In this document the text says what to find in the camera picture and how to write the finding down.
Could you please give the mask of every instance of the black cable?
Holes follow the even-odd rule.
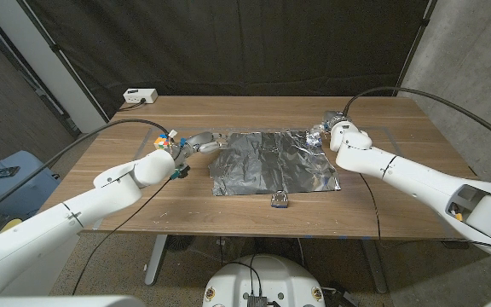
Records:
[[[253,270],[253,258],[257,255],[257,251],[255,251],[255,253],[253,253],[253,256],[251,257],[251,261],[249,262],[249,278],[251,280],[251,295],[253,295],[253,273],[252,273],[252,270]]]
[[[159,190],[157,190],[153,194],[153,196],[149,197],[149,199],[141,207],[139,207],[139,209],[137,209],[132,215],[130,215],[128,218],[126,218],[126,220],[124,222],[122,222],[119,226],[117,226],[116,229],[113,229],[108,235],[106,235],[103,238],[103,240],[100,241],[100,243],[98,243],[98,245],[95,246],[94,250],[90,253],[89,258],[86,259],[86,264],[84,264],[84,267],[83,267],[83,270],[81,271],[81,274],[78,276],[77,282],[75,283],[75,287],[73,288],[72,295],[75,295],[75,292],[77,291],[78,284],[81,281],[81,278],[83,277],[84,271],[86,270],[87,265],[89,265],[90,259],[92,258],[92,256],[94,256],[95,251],[98,249],[98,247],[101,246],[101,243],[103,243],[110,235],[112,235],[115,231],[117,231],[124,224],[126,224],[126,222],[130,221],[141,209],[143,209],[144,206],[146,206],[149,203],[149,201],[151,201],[154,198],[154,196],[156,196],[162,190],[163,187],[166,186],[166,184],[168,184],[168,182],[170,182],[170,180],[171,179],[166,180],[166,182],[164,182],[162,187],[160,187]]]
[[[142,98],[139,102],[137,102],[137,104],[133,105],[133,106],[129,106],[129,107],[122,107],[120,108],[119,110],[117,110],[117,112],[122,112],[122,111],[132,111],[132,110],[135,110],[137,109],[138,107],[144,105],[146,102],[145,98]]]
[[[221,252],[221,266],[222,266],[222,237],[219,237],[219,251]]]
[[[257,276],[257,280],[259,281],[259,296],[262,296],[263,289],[261,288],[261,278],[259,277],[259,274],[257,273],[257,271],[255,269],[253,269],[252,266],[247,265],[247,264],[243,264],[243,263],[238,262],[238,261],[229,262],[228,264],[241,264],[243,266],[248,267],[253,272],[255,272],[255,275]],[[251,278],[251,295],[253,295],[253,279],[252,278]]]
[[[360,173],[359,176],[361,176],[361,179],[363,179],[363,182],[367,185],[368,192],[371,194],[371,197],[373,198],[374,211],[376,212],[376,223],[378,224],[378,239],[382,240],[382,238],[380,237],[380,218],[378,216],[378,207],[376,206],[376,200],[374,199],[373,191],[371,190],[371,187],[368,185],[367,180],[365,180],[363,174]]]
[[[489,243],[479,242],[479,241],[474,241],[474,240],[467,240],[467,239],[422,239],[422,240],[409,240],[409,241],[406,241],[406,242],[401,242],[399,244],[395,244],[393,246],[387,246],[386,247],[386,246],[382,245],[382,247],[384,249],[390,249],[390,248],[394,248],[394,247],[397,247],[397,246],[405,245],[405,244],[408,244],[408,243],[423,242],[423,241],[431,241],[431,242],[466,242],[466,243],[470,243],[470,244],[476,244],[476,245],[491,247],[491,244],[489,244]]]
[[[93,136],[94,134],[96,134],[96,133],[98,133],[98,132],[100,132],[102,130],[105,130],[105,129],[109,128],[109,127],[112,127],[114,125],[119,125],[119,124],[122,124],[122,123],[143,123],[143,124],[153,125],[153,126],[159,128],[159,129],[161,129],[166,135],[169,135],[168,130],[165,127],[163,127],[163,126],[161,126],[161,125],[159,125],[157,123],[154,123],[154,122],[152,122],[150,120],[146,120],[146,119],[121,119],[121,120],[116,120],[114,122],[111,122],[111,123],[108,123],[106,125],[103,125],[102,127],[93,130],[92,132],[90,132],[86,136],[83,136],[83,137],[77,139],[77,141],[71,143],[66,148],[62,149],[59,153],[57,153],[54,157],[50,158],[50,160],[48,160],[43,165],[41,165],[39,168],[37,168],[33,173],[31,173],[29,176],[27,176],[26,178],[24,178],[21,182],[18,182],[9,191],[7,191],[5,194],[3,194],[3,195],[0,196],[0,203],[2,201],[4,201],[5,199],[7,199],[12,193],[16,192],[24,184],[26,184],[26,182],[30,181],[37,174],[39,174],[41,171],[43,171],[48,165],[51,165],[53,162],[55,162],[56,160],[58,160],[63,154],[65,154],[66,152],[68,152],[71,148],[75,147],[80,142],[84,141],[85,139]]]
[[[348,101],[348,103],[346,104],[346,107],[344,107],[344,110],[342,111],[344,117],[348,116],[348,110],[349,110],[349,105],[351,105],[352,102],[354,102],[357,98],[361,97],[361,96],[364,96],[366,94],[369,94],[369,93],[372,93],[372,92],[375,92],[375,91],[381,91],[381,90],[399,90],[399,91],[404,91],[404,92],[407,92],[407,93],[413,93],[413,94],[416,94],[416,95],[420,95],[420,96],[424,96],[424,97],[428,97],[428,98],[431,98],[433,99],[434,101],[438,101],[448,107],[451,107],[452,109],[460,112],[460,113],[463,113],[465,116],[469,117],[470,119],[473,119],[474,121],[476,121],[478,124],[480,125],[483,125],[485,128],[487,128],[488,130],[491,131],[491,124],[489,122],[487,122],[486,120],[484,119],[481,119],[480,117],[476,116],[475,114],[465,110],[464,108],[456,105],[456,104],[453,104],[452,102],[446,100],[446,99],[443,99],[439,96],[435,96],[433,94],[430,94],[430,93],[426,93],[426,92],[423,92],[421,90],[412,90],[412,89],[407,89],[407,88],[402,88],[402,87],[396,87],[396,86],[380,86],[380,87],[377,87],[377,88],[373,88],[373,89],[370,89],[370,90],[365,90],[364,92],[354,96],[352,99],[350,99]]]

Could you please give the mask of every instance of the rubik's cube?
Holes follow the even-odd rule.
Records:
[[[160,137],[154,141],[154,146],[157,149],[166,149],[170,147],[170,143],[168,142],[168,137],[166,135],[160,135]]]

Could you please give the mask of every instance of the foil sheet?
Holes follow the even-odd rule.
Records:
[[[209,165],[213,194],[339,190],[338,173],[306,131],[235,133]]]

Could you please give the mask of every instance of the yellow object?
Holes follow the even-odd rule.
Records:
[[[3,231],[7,231],[9,229],[12,229],[14,226],[18,225],[19,223],[22,223],[22,220],[20,220],[19,218],[15,218],[13,220],[10,220],[0,231],[0,234],[3,232]]]

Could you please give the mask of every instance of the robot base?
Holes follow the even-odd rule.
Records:
[[[251,257],[245,256],[236,262],[250,265]],[[293,261],[275,255],[260,254],[253,258],[252,268],[261,279],[262,295],[259,295],[259,283],[255,272],[250,272],[245,265],[231,263],[211,277],[205,288],[202,306],[264,307],[267,305],[264,302],[273,306],[325,306],[319,282],[305,268]]]

